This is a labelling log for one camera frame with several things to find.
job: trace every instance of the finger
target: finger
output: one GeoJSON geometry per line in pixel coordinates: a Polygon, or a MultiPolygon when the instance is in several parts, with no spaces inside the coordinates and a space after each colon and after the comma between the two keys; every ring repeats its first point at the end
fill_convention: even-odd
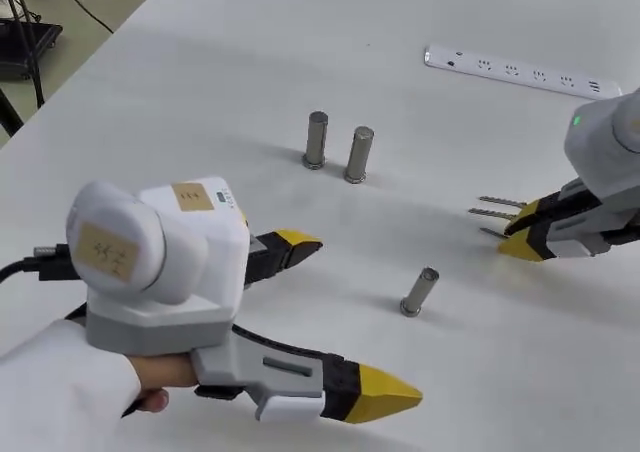
{"type": "Polygon", "coordinates": [[[157,414],[162,412],[169,405],[169,393],[166,390],[155,390],[149,392],[140,406],[140,410],[157,414]]]}
{"type": "Polygon", "coordinates": [[[187,354],[160,357],[129,357],[143,389],[193,387],[198,384],[187,354]]]}

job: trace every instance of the metal pin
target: metal pin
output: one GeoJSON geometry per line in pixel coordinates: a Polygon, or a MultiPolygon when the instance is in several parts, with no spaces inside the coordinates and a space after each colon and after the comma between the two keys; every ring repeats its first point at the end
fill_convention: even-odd
{"type": "Polygon", "coordinates": [[[307,150],[302,156],[302,164],[311,170],[324,166],[324,145],[327,140],[327,125],[329,117],[319,110],[309,115],[309,129],[307,131],[307,150]]]}
{"type": "Polygon", "coordinates": [[[427,295],[429,295],[439,278],[440,274],[437,270],[431,267],[422,269],[416,283],[411,288],[411,292],[400,302],[400,312],[406,317],[417,316],[422,310],[422,304],[427,295]]]}
{"type": "Polygon", "coordinates": [[[515,200],[501,199],[500,197],[490,197],[488,195],[478,197],[478,200],[481,200],[483,202],[491,202],[492,204],[510,205],[511,207],[518,207],[519,209],[524,209],[524,207],[527,205],[526,202],[517,202],[515,200]]]}
{"type": "Polygon", "coordinates": [[[480,230],[482,232],[484,232],[485,234],[493,235],[494,237],[497,237],[499,239],[508,239],[509,238],[506,235],[501,234],[500,232],[496,232],[495,230],[488,229],[487,227],[480,227],[480,230]]]}
{"type": "Polygon", "coordinates": [[[353,133],[353,143],[349,162],[344,169],[344,180],[351,184],[359,184],[367,178],[367,160],[373,143],[373,130],[369,127],[357,127],[353,133]]]}
{"type": "Polygon", "coordinates": [[[34,257],[53,257],[54,255],[56,255],[55,247],[34,247],[33,248],[34,257]]]}
{"type": "Polygon", "coordinates": [[[513,220],[517,217],[515,214],[505,214],[504,212],[496,212],[495,210],[469,209],[469,212],[476,215],[486,215],[487,217],[497,217],[506,220],[513,220]]]}

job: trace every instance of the white sleeve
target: white sleeve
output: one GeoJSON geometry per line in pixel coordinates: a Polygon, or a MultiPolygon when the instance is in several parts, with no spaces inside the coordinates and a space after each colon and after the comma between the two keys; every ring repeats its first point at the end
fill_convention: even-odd
{"type": "Polygon", "coordinates": [[[60,320],[0,357],[0,450],[101,450],[140,382],[123,355],[60,320]]]}

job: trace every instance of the tape label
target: tape label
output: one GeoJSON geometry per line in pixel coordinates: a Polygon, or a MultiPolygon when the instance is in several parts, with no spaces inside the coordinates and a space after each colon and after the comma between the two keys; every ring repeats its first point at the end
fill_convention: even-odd
{"type": "Polygon", "coordinates": [[[74,258],[84,265],[129,283],[140,247],[90,222],[80,228],[74,258]]]}
{"type": "Polygon", "coordinates": [[[173,184],[173,193],[176,194],[178,205],[183,212],[193,212],[197,210],[213,210],[213,203],[204,188],[204,185],[197,182],[173,184]]]}

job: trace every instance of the silver cylinder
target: silver cylinder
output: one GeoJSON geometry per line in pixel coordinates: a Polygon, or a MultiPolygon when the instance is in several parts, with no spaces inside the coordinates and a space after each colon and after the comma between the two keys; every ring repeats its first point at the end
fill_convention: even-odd
{"type": "Polygon", "coordinates": [[[307,132],[307,150],[302,156],[302,163],[307,169],[317,170],[324,166],[324,145],[327,141],[327,125],[329,117],[319,110],[309,115],[307,132]]]}
{"type": "Polygon", "coordinates": [[[373,130],[369,127],[358,127],[353,133],[353,143],[349,162],[344,169],[344,180],[351,184],[359,184],[367,178],[367,160],[373,144],[373,130]]]}
{"type": "Polygon", "coordinates": [[[53,257],[54,255],[56,255],[55,247],[34,247],[33,248],[34,257],[53,257]]]}
{"type": "Polygon", "coordinates": [[[422,304],[424,303],[427,295],[436,285],[436,282],[440,278],[440,274],[437,270],[427,267],[422,269],[420,276],[413,284],[411,292],[400,302],[400,312],[407,317],[415,317],[422,310],[422,304]]]}

